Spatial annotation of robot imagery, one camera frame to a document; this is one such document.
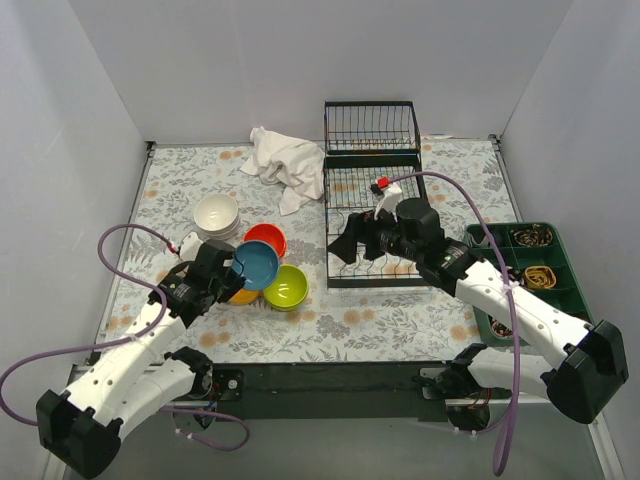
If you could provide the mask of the yellow orange bowl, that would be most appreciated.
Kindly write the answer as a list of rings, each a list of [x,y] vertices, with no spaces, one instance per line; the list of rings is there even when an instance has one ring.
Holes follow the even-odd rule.
[[[260,291],[240,289],[229,299],[229,303],[232,305],[248,305],[258,299],[259,296]]]

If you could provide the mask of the blue bowl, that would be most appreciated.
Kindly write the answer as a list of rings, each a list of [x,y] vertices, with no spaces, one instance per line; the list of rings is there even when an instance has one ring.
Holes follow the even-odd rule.
[[[232,269],[245,280],[245,290],[261,291],[276,279],[280,258],[268,243],[250,240],[237,247]]]

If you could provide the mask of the white ceramic bowl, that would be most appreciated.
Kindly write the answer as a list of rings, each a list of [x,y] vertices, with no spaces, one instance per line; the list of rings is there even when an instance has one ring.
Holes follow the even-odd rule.
[[[234,221],[231,224],[229,224],[227,227],[220,230],[215,230],[215,231],[200,229],[199,235],[205,240],[207,239],[226,240],[231,238],[235,234],[239,225],[240,225],[240,216],[237,216],[234,219]]]
[[[239,217],[236,200],[228,195],[215,193],[203,197],[195,206],[193,218],[202,230],[218,232],[232,226]]]

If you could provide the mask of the lime green bowl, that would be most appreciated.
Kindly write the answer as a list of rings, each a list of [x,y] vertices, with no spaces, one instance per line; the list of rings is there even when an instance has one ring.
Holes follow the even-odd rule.
[[[285,264],[280,267],[274,282],[265,288],[262,296],[271,302],[285,305],[295,304],[306,300],[309,292],[309,282],[306,274],[297,266]]]
[[[269,299],[266,299],[266,303],[275,310],[282,311],[282,312],[290,312],[290,311],[295,311],[301,306],[303,306],[305,304],[305,300],[301,300],[300,302],[297,302],[295,304],[285,305],[283,303],[271,302]]]

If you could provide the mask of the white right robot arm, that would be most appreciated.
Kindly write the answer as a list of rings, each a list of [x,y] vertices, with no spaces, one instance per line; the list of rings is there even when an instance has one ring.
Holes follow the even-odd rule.
[[[616,326],[566,314],[510,281],[489,260],[446,236],[438,213],[424,199],[402,200],[393,212],[350,214],[327,249],[348,265],[386,254],[409,260],[428,285],[487,313],[537,353],[525,359],[475,343],[425,379],[435,395],[471,398],[490,388],[525,392],[589,424],[629,377]]]

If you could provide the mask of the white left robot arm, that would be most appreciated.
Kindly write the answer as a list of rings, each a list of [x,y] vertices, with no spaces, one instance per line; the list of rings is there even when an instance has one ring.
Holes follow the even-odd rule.
[[[198,350],[168,345],[215,303],[244,284],[232,263],[235,248],[208,240],[174,267],[153,291],[121,344],[61,393],[46,391],[36,403],[41,445],[85,479],[100,475],[121,444],[148,417],[181,397],[210,396],[211,360]]]

